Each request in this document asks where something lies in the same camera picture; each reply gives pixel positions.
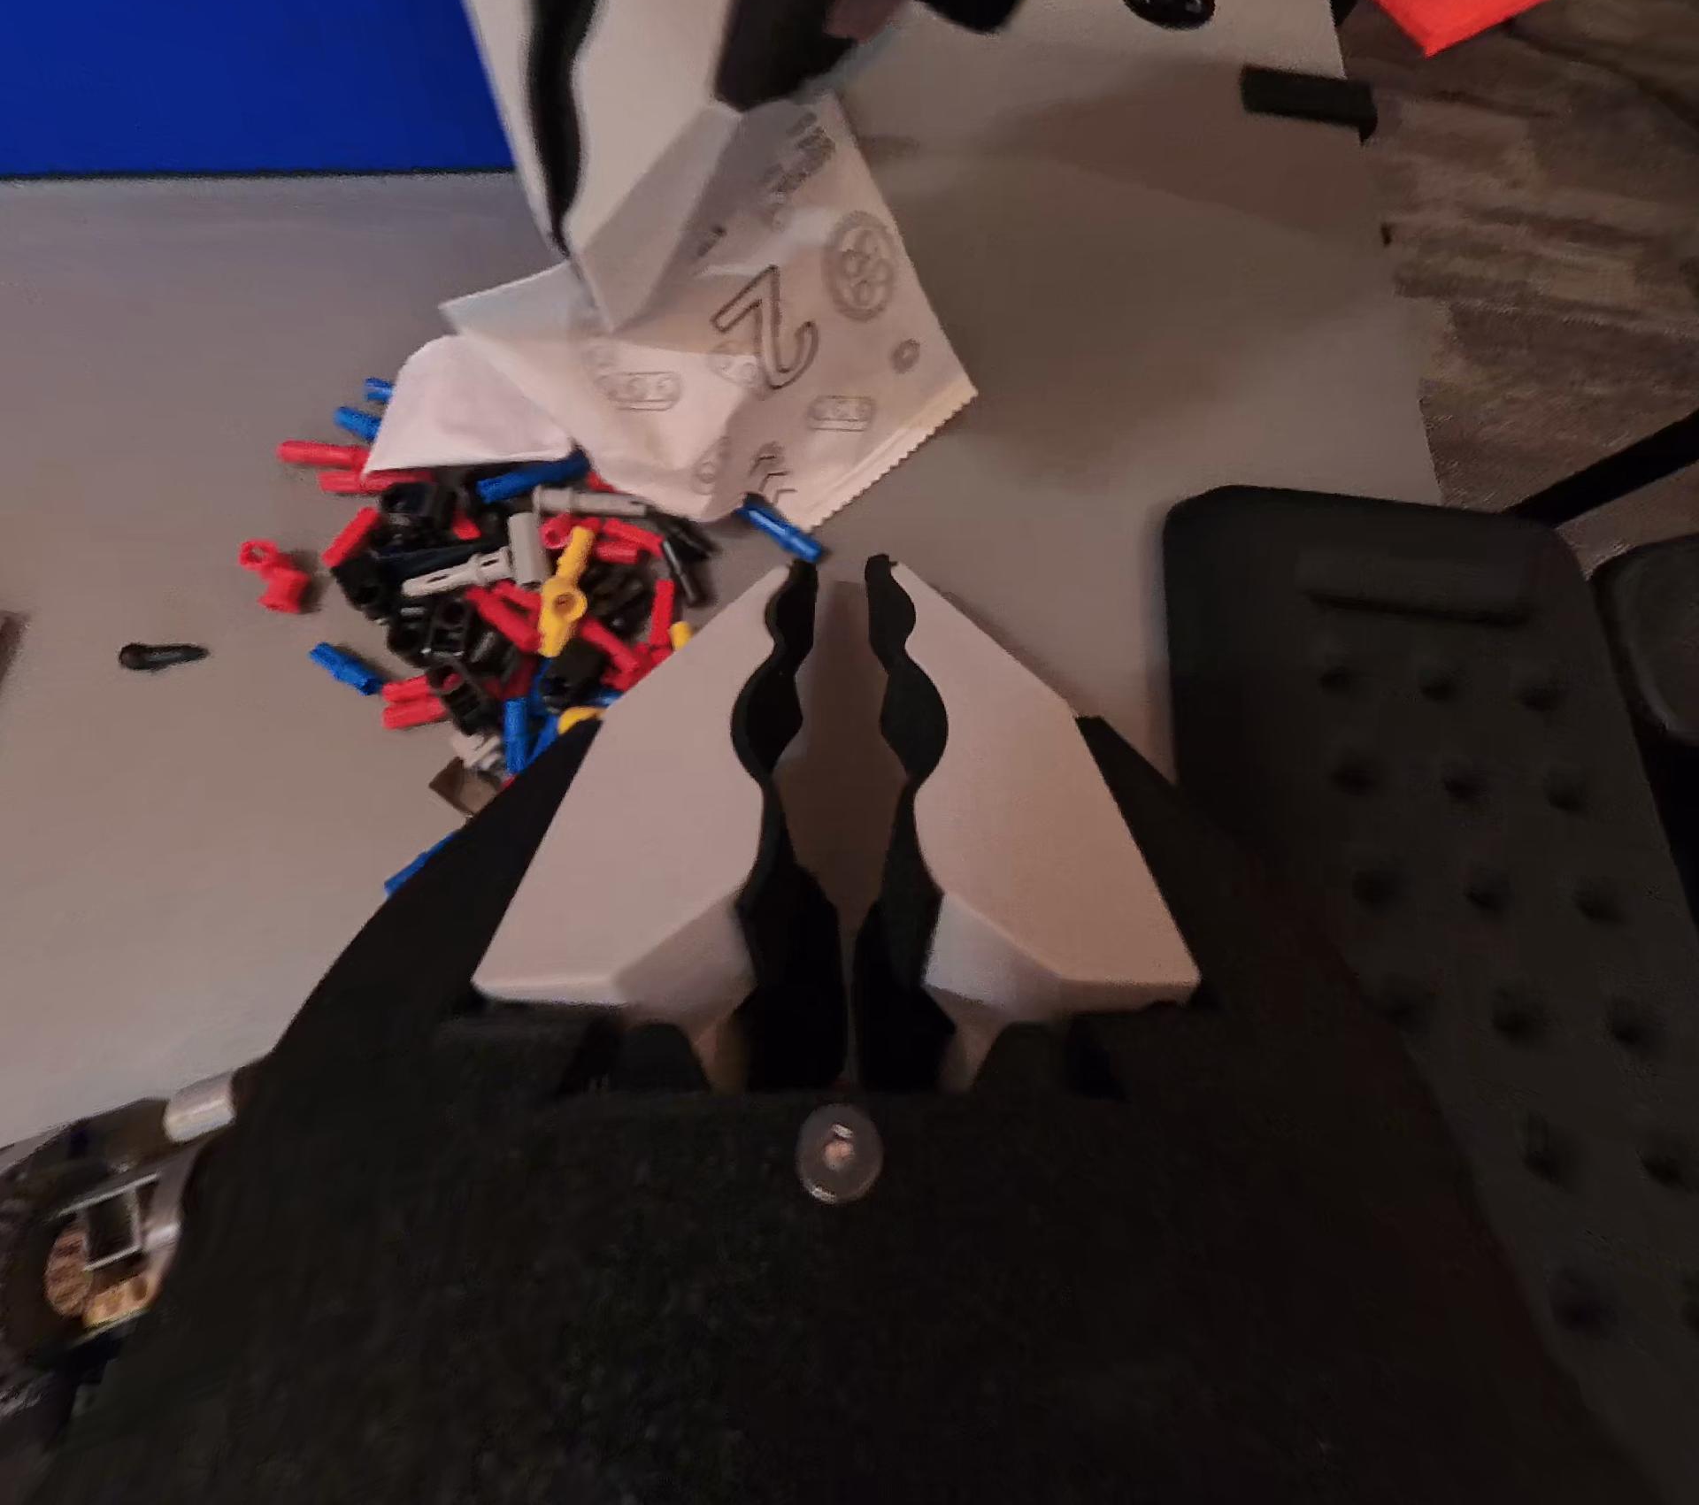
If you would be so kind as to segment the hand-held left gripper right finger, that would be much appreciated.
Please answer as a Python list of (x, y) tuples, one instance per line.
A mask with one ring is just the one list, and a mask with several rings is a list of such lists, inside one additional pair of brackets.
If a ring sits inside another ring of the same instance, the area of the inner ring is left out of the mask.
[(1071, 704), (907, 564), (864, 573), (901, 785), (852, 968), (861, 1085), (967, 1088), (1011, 1026), (1188, 1001), (1200, 966)]

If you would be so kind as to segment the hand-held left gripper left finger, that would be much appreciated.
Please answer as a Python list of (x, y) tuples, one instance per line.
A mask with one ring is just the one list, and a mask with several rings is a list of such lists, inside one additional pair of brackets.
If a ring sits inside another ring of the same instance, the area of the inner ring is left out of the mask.
[(839, 1079), (839, 913), (797, 856), (777, 780), (818, 587), (807, 560), (769, 571), (563, 734), (583, 755), (473, 977), (484, 998), (673, 1026), (731, 1088)]

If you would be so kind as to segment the pile of small lego pins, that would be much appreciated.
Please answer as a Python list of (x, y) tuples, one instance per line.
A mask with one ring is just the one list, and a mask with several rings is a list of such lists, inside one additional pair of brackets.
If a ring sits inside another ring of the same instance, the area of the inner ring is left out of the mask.
[(698, 633), (726, 545), (712, 527), (618, 488), (583, 449), (507, 465), (381, 467), (397, 378), (369, 378), (328, 437), (273, 454), (351, 514), (315, 560), (383, 656), (317, 642), (310, 661), (379, 706), (390, 732), (443, 727), (432, 787), (477, 815), (570, 729), (599, 722)]

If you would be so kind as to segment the small white paper bag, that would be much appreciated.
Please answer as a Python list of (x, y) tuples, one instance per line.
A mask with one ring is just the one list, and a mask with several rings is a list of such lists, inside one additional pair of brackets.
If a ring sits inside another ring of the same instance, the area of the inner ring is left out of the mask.
[(951, 344), (841, 98), (793, 105), (776, 153), (659, 302), (606, 323), (567, 261), (445, 302), (397, 371), (377, 470), (508, 467), (581, 449), (666, 513), (749, 495), (802, 529), (963, 412)]

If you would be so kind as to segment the lego chassis assembly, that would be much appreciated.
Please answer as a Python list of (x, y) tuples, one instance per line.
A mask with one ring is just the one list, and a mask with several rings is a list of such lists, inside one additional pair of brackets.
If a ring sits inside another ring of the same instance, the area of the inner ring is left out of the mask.
[(4, 1460), (71, 1419), (179, 1253), (188, 1189), (257, 1065), (78, 1116), (4, 1147)]

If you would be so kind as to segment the red lego bush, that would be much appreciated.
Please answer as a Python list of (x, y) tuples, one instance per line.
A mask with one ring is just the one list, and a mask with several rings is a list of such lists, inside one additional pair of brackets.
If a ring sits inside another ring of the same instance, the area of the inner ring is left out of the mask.
[(261, 582), (259, 601), (273, 612), (300, 615), (312, 605), (315, 578), (291, 552), (271, 539), (245, 539), (238, 564)]

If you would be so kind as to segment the black perforated pad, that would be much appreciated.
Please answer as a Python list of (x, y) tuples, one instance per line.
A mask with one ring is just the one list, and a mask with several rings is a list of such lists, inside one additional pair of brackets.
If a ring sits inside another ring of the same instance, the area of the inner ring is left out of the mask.
[(1696, 1501), (1696, 927), (1577, 559), (1266, 486), (1160, 543), (1179, 787), (1328, 906), (1546, 1340)]

